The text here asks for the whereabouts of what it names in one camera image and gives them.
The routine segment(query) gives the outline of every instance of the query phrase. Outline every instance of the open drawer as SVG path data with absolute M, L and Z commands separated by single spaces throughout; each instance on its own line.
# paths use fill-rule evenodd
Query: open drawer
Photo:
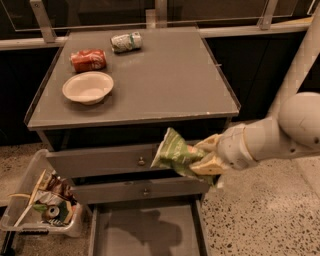
M 197 196 L 95 205 L 90 256 L 209 256 Z

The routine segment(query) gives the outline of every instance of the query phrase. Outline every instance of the black cabinet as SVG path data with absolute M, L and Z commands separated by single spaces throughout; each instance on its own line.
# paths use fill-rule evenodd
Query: black cabinet
M 265 117 L 305 32 L 208 38 L 241 110 L 233 121 Z
M 40 141 L 23 121 L 57 50 L 0 52 L 0 146 Z

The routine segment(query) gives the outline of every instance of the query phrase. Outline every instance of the drawer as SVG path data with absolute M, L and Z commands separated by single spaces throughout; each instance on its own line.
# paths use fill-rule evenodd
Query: drawer
M 49 152 L 47 159 L 60 176 L 77 178 L 147 171 L 156 150 L 155 144 L 66 150 Z
M 197 197 L 95 205 L 90 256 L 209 256 Z
M 203 194 L 208 190 L 207 183 L 187 177 L 110 182 L 74 186 L 71 189 L 80 204 Z

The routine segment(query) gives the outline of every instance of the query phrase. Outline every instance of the cabinet top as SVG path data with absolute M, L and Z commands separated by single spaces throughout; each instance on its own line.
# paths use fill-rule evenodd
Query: cabinet top
M 139 31 L 141 50 L 112 51 L 110 38 Z M 105 51 L 112 93 L 95 105 L 71 102 L 63 84 L 76 73 L 71 53 Z M 193 27 L 72 32 L 27 123 L 30 130 L 232 117 L 237 100 Z

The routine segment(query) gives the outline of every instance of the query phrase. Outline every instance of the white bowl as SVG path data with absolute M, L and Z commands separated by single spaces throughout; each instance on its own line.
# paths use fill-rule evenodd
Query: white bowl
M 63 95 L 69 100 L 92 105 L 101 101 L 113 88 L 111 76 L 96 71 L 71 77 L 62 87 Z

